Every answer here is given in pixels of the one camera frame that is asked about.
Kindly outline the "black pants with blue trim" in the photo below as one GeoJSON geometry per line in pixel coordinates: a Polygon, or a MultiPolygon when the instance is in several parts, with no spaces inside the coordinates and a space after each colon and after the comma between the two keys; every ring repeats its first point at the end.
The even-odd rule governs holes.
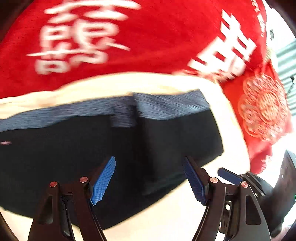
{"type": "Polygon", "coordinates": [[[184,156],[204,166],[222,153],[217,123],[200,90],[26,111],[1,120],[1,206],[33,217],[51,181],[77,181],[114,156],[114,175],[94,208],[107,229],[180,185],[184,156]]]}

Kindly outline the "red embroidered cushion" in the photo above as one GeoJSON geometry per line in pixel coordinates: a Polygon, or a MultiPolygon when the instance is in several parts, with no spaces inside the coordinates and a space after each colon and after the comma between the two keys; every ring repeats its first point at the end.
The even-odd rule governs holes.
{"type": "Polygon", "coordinates": [[[260,174],[273,155],[273,145],[292,133],[292,115],[285,89],[272,62],[255,71],[221,82],[243,132],[250,159],[250,171],[260,174]]]}

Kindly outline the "peach cream towel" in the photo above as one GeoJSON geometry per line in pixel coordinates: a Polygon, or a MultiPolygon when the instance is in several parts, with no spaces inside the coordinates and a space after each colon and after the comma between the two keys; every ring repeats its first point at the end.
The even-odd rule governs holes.
{"type": "MultiPolygon", "coordinates": [[[[33,109],[48,108],[95,98],[132,93],[181,94],[201,90],[217,122],[224,153],[205,166],[210,175],[220,167],[241,174],[250,163],[242,130],[231,103],[217,83],[190,75],[125,72],[90,77],[54,91],[36,91],[1,99],[1,118],[33,109]]],[[[203,216],[188,181],[140,213],[104,233],[108,240],[191,240],[203,216]]]]}

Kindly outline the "red blanket with white characters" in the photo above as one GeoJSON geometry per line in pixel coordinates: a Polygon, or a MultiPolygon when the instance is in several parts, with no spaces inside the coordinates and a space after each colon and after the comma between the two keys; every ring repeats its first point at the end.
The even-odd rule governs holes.
{"type": "Polygon", "coordinates": [[[1,1],[1,97],[119,72],[231,80],[262,65],[262,1],[1,1]]]}

